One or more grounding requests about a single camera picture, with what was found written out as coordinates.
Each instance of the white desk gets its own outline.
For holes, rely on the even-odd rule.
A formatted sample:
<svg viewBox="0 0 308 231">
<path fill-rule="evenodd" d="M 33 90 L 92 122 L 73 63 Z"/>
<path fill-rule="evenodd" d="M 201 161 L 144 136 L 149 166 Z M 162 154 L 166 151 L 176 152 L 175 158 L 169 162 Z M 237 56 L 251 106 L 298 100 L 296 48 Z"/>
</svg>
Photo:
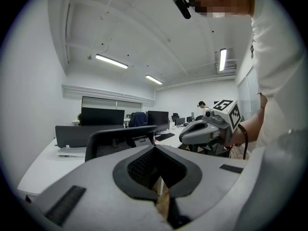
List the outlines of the white desk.
<svg viewBox="0 0 308 231">
<path fill-rule="evenodd" d="M 30 166 L 17 190 L 21 196 L 38 196 L 46 188 L 85 162 L 84 157 L 61 157 L 54 139 Z"/>
<path fill-rule="evenodd" d="M 72 120 L 73 126 L 79 126 L 80 121 L 78 119 Z"/>
<path fill-rule="evenodd" d="M 167 131 L 164 131 L 163 133 L 173 133 L 174 136 L 172 136 L 169 139 L 163 140 L 163 141 L 156 141 L 154 140 L 155 144 L 161 144 L 161 145 L 170 145 L 175 148 L 179 148 L 182 143 L 180 142 L 179 136 L 182 132 L 184 127 L 176 127 L 174 126 L 174 122 L 170 123 L 170 129 Z M 161 177 L 158 179 L 158 187 L 157 187 L 157 194 L 158 196 L 161 196 L 163 194 L 163 188 L 164 188 L 164 181 Z"/>
<path fill-rule="evenodd" d="M 128 122 L 130 121 L 129 118 L 124 118 L 124 124 L 128 125 Z M 73 126 L 79 126 L 80 121 L 78 119 L 72 120 Z"/>
</svg>

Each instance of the floor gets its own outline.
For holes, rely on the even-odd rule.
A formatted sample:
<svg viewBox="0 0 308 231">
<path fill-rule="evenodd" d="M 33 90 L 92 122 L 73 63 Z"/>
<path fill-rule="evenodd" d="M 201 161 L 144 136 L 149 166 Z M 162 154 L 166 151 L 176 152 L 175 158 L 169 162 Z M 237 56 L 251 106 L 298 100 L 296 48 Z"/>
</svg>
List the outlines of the floor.
<svg viewBox="0 0 308 231">
<path fill-rule="evenodd" d="M 231 158 L 234 158 L 234 159 L 243 159 L 243 154 L 244 154 L 244 145 L 241 145 L 239 147 L 233 146 L 230 152 Z M 250 152 L 247 151 L 246 160 L 249 159 L 249 156 L 250 156 Z M 157 192 L 157 182 L 153 186 L 152 190 Z M 156 208 L 158 212 L 163 216 L 164 220 L 167 220 L 168 211 L 169 211 L 169 189 L 166 186 L 166 184 L 164 184 L 163 194 L 158 197 Z"/>
</svg>

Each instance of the window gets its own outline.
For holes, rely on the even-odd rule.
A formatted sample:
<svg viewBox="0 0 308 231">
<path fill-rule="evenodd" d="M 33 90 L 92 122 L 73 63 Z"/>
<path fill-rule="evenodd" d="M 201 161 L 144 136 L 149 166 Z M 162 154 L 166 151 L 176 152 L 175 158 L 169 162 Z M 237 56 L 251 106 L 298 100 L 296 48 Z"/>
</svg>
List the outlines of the window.
<svg viewBox="0 0 308 231">
<path fill-rule="evenodd" d="M 247 120 L 251 117 L 251 104 L 246 77 L 238 85 L 237 90 L 239 93 L 240 112 L 244 120 Z"/>
<path fill-rule="evenodd" d="M 141 103 L 118 101 L 116 109 L 124 110 L 125 111 L 124 117 L 126 117 L 126 115 L 130 115 L 131 113 L 141 112 Z"/>
<path fill-rule="evenodd" d="M 82 97 L 82 107 L 96 109 L 124 110 L 124 118 L 131 113 L 141 112 L 141 103 Z"/>
<path fill-rule="evenodd" d="M 256 70 L 252 68 L 246 78 L 250 94 L 251 115 L 253 116 L 260 108 L 260 95 L 257 94 L 258 83 Z"/>
<path fill-rule="evenodd" d="M 116 109 L 116 100 L 101 99 L 101 98 L 82 98 L 82 107 L 96 109 Z"/>
<path fill-rule="evenodd" d="M 252 67 L 242 82 L 237 86 L 241 115 L 245 120 L 260 108 L 260 95 L 257 94 L 257 72 Z"/>
</svg>

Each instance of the black monitor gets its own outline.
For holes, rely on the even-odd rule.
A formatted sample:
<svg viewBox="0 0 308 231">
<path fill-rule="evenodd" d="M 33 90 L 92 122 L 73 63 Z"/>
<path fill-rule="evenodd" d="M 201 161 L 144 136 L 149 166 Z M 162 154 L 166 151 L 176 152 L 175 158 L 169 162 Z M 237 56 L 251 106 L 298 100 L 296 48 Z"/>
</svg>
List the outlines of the black monitor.
<svg viewBox="0 0 308 231">
<path fill-rule="evenodd" d="M 123 125 L 56 126 L 57 145 L 60 148 L 66 147 L 67 145 L 70 148 L 87 147 L 88 139 L 92 133 L 120 128 L 123 128 Z"/>
<path fill-rule="evenodd" d="M 148 111 L 148 125 L 158 126 L 157 131 L 168 129 L 169 112 L 168 111 Z"/>
<path fill-rule="evenodd" d="M 175 119 L 175 126 L 181 125 L 185 123 L 185 118 Z"/>
<path fill-rule="evenodd" d="M 82 126 L 97 126 L 97 125 L 123 125 L 124 110 L 110 109 L 81 109 L 81 125 Z"/>
</svg>

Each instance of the black rubber pad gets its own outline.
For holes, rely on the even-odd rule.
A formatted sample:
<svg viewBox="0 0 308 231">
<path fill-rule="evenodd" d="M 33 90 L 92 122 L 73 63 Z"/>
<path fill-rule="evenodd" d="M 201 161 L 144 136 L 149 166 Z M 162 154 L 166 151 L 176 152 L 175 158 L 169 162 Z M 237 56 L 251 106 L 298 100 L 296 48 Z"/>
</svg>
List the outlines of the black rubber pad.
<svg viewBox="0 0 308 231">
<path fill-rule="evenodd" d="M 235 167 L 235 166 L 226 165 L 226 164 L 220 166 L 219 168 L 227 170 L 227 171 L 231 171 L 234 173 L 238 173 L 238 174 L 240 174 L 243 171 L 243 168 L 241 167 Z"/>
<path fill-rule="evenodd" d="M 45 217 L 58 226 L 62 226 L 85 191 L 86 189 L 83 187 L 72 186 L 46 213 Z"/>
</svg>

